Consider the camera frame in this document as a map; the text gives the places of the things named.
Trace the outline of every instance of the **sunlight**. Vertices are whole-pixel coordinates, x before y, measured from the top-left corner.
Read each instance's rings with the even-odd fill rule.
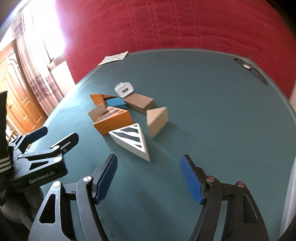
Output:
[[[63,54],[65,42],[59,27],[54,0],[33,0],[34,26],[41,33],[50,58]]]

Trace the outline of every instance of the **blue block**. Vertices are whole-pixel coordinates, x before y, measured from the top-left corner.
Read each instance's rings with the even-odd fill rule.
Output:
[[[124,109],[126,103],[121,98],[113,98],[106,101],[107,106]]]

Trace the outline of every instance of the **watch face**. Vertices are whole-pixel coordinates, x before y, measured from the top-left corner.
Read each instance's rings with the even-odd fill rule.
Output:
[[[245,69],[251,69],[251,67],[248,66],[248,65],[246,65],[246,64],[243,64],[242,66],[243,66]]]

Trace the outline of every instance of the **orange block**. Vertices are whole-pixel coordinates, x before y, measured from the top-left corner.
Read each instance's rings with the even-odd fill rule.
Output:
[[[117,97],[114,95],[102,95],[102,94],[92,94],[89,96],[91,97],[91,99],[93,100],[93,102],[96,106],[103,103],[105,105],[105,107],[106,107],[106,103],[105,103],[106,100]]]
[[[103,115],[94,123],[94,127],[101,135],[105,135],[109,131],[131,124],[133,124],[133,120],[128,110],[109,106]]]

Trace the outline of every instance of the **blue textured pad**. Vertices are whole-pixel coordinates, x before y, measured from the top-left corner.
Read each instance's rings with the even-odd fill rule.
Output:
[[[99,204],[102,200],[105,199],[111,182],[113,180],[114,174],[117,170],[117,165],[117,156],[114,155],[113,158],[110,160],[108,166],[106,167],[104,173],[102,174],[96,187],[97,190],[96,195],[94,197],[95,204]]]
[[[121,98],[113,98],[106,101],[107,106],[112,106],[116,108],[124,107],[126,103]]]
[[[181,158],[181,170],[193,199],[202,204],[204,198],[200,182],[184,156]]]

